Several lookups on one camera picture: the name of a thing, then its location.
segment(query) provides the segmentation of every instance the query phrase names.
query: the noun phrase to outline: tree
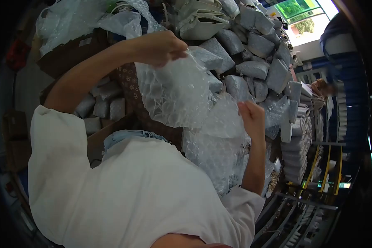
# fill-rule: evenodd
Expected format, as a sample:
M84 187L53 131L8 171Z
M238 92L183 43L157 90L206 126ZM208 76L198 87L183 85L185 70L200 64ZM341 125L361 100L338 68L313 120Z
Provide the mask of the tree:
M304 9L295 0L284 1L279 3L277 6L286 18L292 17L304 11ZM297 17L292 18L292 22L297 22L306 17L309 17L308 13L298 15ZM314 22L312 21L312 19L306 19L295 24L295 27L298 29L300 34L304 32L313 32Z

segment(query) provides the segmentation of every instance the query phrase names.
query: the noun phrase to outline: handbag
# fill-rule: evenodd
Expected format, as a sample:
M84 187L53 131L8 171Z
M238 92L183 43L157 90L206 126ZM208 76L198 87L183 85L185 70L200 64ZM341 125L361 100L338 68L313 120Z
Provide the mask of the handbag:
M179 23L180 37L204 41L212 38L229 21L223 13L213 10L196 10Z
M213 10L220 12L222 10L222 4L219 2L219 0L189 0L180 7L178 11L179 17L183 19L196 10Z

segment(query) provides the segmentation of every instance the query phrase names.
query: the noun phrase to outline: leopard print item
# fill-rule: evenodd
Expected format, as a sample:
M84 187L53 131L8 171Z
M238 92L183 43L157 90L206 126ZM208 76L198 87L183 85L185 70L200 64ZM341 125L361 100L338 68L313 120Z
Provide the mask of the leopard print item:
M130 104L137 118L141 122L142 128L157 135L164 136L171 141L176 148L182 150L182 127L173 128L166 126L161 122L153 121L149 112L145 109L142 96L139 92L138 77L134 63L128 63L118 68L114 72L114 78L123 88L124 97L127 104Z

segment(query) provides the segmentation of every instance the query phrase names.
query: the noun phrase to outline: hand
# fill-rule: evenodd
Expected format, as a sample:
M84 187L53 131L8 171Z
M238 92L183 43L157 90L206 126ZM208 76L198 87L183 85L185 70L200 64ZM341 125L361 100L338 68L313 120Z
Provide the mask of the hand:
M171 31L154 32L126 42L130 47L132 62L163 67L169 61L187 57L187 44Z
M252 101L239 102L237 105L252 144L265 144L265 110Z

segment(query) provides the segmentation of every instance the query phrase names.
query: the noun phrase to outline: yellow rack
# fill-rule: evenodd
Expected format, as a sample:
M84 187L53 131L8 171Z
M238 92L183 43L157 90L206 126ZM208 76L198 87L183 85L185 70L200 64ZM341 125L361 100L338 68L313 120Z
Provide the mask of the yellow rack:
M339 185L340 185L340 180L342 179L342 161L343 161L343 146L340 147L340 162L339 162L339 176L337 178L337 186L335 190L335 196L337 196L337 192L339 191Z
M320 188L320 191L319 191L320 193L325 188L325 181L327 180L327 176L328 176L328 169L329 169L329 160L330 160L330 157L331 157L331 145L329 145L327 168L325 169L324 179L322 180L322 183L321 183L321 188Z
M311 165L311 170L310 170L310 173L309 173L309 177L308 177L308 180L306 181L305 185L303 186L303 189L306 189L308 187L308 184L310 182L310 178L312 176L312 171L314 170L314 166L315 166L315 163L317 162L317 157L318 157L318 152L320 150L320 146L318 145L317 146L317 150L315 152L315 157L314 157L314 161L312 162L312 165Z

